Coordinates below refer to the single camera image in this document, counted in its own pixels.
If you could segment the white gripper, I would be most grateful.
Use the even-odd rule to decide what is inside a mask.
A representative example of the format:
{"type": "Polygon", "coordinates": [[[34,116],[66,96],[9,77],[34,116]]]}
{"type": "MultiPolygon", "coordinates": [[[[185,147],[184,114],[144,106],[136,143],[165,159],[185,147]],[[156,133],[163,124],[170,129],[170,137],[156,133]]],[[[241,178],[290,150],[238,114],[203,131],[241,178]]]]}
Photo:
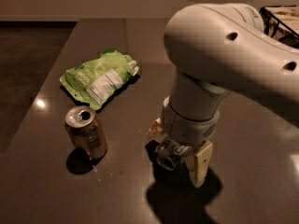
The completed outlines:
{"type": "Polygon", "coordinates": [[[172,140],[188,146],[200,146],[191,150],[185,157],[185,163],[189,171],[189,179],[196,188],[200,188],[205,182],[207,169],[213,151],[213,144],[208,141],[214,134],[220,112],[211,119],[198,121],[186,119],[180,116],[170,105],[169,98],[163,102],[161,118],[157,118],[150,125],[147,135],[154,136],[165,131],[172,140]]]}

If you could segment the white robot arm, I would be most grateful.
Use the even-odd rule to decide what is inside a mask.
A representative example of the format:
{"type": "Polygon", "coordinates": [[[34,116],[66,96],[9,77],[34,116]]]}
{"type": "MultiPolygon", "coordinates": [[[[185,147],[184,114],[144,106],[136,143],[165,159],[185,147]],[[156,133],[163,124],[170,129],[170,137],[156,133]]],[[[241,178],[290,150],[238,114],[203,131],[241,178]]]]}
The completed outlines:
{"type": "Polygon", "coordinates": [[[264,32],[263,18],[246,4],[185,7],[168,22],[164,47],[176,67],[161,116],[149,128],[167,171],[185,164],[200,187],[206,177],[221,101],[232,91],[299,122],[299,52],[264,32]]]}

